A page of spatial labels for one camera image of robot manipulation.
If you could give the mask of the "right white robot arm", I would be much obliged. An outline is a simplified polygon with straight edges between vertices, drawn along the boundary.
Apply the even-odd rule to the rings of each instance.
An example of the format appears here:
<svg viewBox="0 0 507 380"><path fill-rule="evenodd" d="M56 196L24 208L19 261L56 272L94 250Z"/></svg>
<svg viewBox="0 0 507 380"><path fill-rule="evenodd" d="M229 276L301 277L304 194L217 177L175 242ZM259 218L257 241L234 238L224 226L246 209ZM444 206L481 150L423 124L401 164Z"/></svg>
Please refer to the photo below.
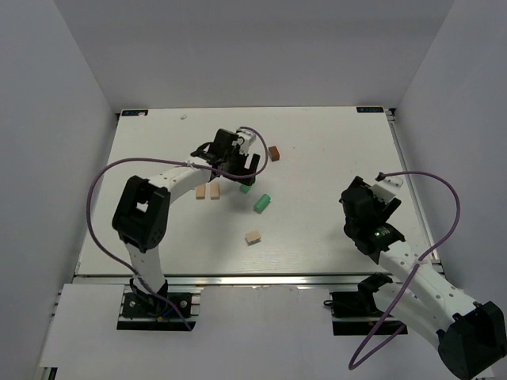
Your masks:
<svg viewBox="0 0 507 380"><path fill-rule="evenodd" d="M358 305L379 313L379 320L361 342L364 348L387 317L397 318L438 352L459 379L473 379L506 356L502 310L481 303L449 283L429 259L439 244L416 254L388 219L400 206L396 194L402 173L380 173L373 185L355 177L341 193L345 235L382 273L358 286Z"/></svg>

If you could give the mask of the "dark brown wood block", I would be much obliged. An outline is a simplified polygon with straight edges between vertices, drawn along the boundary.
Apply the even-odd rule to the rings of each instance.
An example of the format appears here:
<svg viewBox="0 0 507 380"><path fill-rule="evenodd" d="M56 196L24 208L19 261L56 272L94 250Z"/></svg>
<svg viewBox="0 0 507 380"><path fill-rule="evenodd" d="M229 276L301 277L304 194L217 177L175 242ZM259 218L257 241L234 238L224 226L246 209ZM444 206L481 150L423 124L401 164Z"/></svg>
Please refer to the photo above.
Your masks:
<svg viewBox="0 0 507 380"><path fill-rule="evenodd" d="M269 157L272 162L276 162L280 160L280 151L276 146L269 147Z"/></svg>

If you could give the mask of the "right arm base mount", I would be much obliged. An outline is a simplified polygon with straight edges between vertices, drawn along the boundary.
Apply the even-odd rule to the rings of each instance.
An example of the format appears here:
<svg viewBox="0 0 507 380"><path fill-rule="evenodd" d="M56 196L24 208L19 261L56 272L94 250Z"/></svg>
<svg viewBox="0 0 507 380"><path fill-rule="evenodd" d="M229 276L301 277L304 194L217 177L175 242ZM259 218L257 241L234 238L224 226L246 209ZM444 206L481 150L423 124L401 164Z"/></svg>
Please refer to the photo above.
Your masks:
<svg viewBox="0 0 507 380"><path fill-rule="evenodd" d="M335 336L366 336L382 315L373 295L379 289L393 283L387 275L375 273L357 285L355 291L334 291L323 302L332 315Z"/></svg>

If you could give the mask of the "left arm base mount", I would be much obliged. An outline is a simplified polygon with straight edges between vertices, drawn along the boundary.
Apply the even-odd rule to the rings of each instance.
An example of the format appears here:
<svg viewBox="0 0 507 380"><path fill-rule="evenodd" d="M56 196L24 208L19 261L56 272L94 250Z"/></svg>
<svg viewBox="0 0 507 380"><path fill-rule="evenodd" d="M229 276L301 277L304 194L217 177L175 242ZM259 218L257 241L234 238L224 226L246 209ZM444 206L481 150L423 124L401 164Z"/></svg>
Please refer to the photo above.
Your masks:
<svg viewBox="0 0 507 380"><path fill-rule="evenodd" d="M163 301L156 301L153 306L131 291L124 292L116 329L119 331L192 331L199 315L200 296L191 292L170 292L168 298L175 308Z"/></svg>

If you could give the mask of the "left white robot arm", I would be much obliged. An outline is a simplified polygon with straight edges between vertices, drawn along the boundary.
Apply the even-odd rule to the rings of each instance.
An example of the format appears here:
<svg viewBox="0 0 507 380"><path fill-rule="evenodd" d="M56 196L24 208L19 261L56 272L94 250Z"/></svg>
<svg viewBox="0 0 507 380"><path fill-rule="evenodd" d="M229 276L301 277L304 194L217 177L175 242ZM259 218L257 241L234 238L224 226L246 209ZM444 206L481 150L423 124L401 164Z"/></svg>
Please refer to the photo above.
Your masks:
<svg viewBox="0 0 507 380"><path fill-rule="evenodd" d="M194 150L186 161L157 176L130 177L112 218L112 228L125 244L134 269L132 290L146 295L167 294L158 246L168 226L170 206L187 192L218 177L250 186L259 172L261 156L250 147L261 136L251 127L219 129L212 142Z"/></svg>

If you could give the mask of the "green rectangular block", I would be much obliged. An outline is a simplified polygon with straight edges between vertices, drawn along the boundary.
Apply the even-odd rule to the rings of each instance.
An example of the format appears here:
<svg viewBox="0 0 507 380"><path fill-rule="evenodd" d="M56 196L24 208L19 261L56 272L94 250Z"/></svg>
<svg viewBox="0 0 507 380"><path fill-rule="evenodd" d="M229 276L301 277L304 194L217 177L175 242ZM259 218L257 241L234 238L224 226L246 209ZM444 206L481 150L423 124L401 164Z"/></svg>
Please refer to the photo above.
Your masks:
<svg viewBox="0 0 507 380"><path fill-rule="evenodd" d="M247 194L251 190L251 188L252 188L251 185L242 184L239 189L241 193Z"/></svg>

